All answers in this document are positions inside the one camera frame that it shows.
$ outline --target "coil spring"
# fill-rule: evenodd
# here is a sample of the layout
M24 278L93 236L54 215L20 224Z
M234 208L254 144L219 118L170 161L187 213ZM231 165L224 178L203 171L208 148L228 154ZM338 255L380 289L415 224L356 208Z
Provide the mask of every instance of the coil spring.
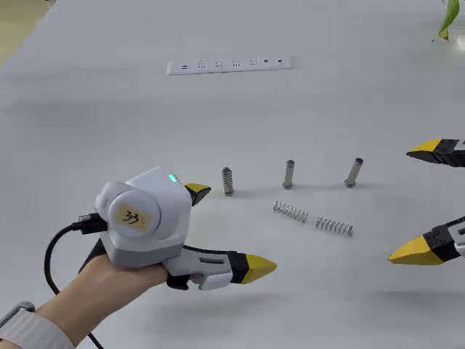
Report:
M296 209L291 205L287 205L284 202L276 201L273 207L274 212L280 212L285 216L292 218L298 222L305 223L308 218L308 212L304 211L303 209Z
M352 225L343 222L338 222L335 220L330 220L322 216L317 217L315 225L317 228L333 231L335 233L348 236L350 238L354 233L354 227Z
M223 180L223 194L232 195L234 193L233 187L233 172L229 167L225 167L222 170L222 180Z

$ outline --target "metal cylinder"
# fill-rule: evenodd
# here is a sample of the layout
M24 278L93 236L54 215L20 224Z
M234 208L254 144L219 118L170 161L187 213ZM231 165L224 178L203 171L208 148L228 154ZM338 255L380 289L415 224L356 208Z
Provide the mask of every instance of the metal cylinder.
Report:
M362 167L363 160L361 158L356 158L354 164L352 165L352 168L349 172L349 176L347 179L344 181L344 184L348 188L353 188L355 187L355 180L357 179L358 172L360 171L360 168Z
M294 160L287 160L286 162L286 173L284 174L284 189L292 188L292 176L294 175Z
M229 167L225 167L222 170L221 175L223 179L223 194L231 196L234 193L233 172Z

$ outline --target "white watch band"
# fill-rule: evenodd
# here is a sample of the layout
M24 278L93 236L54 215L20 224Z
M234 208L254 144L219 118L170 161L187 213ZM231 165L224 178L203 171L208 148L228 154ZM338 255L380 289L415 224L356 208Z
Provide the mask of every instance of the white watch band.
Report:
M23 309L0 328L0 339L22 349L74 349L73 343L58 326Z

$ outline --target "human hand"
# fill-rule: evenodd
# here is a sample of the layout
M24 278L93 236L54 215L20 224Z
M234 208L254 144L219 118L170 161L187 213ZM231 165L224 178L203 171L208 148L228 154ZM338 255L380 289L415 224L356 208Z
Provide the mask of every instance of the human hand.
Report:
M92 259L73 283L92 291L99 308L108 316L149 288L164 283L167 277L168 272L162 265L122 268L115 266L105 254Z

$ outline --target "numbered label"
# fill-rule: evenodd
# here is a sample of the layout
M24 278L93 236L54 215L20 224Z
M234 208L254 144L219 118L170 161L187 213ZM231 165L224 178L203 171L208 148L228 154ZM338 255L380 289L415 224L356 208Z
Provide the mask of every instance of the numbered label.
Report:
M150 226L152 215L126 204L119 205L116 212L116 222L132 229L147 232Z

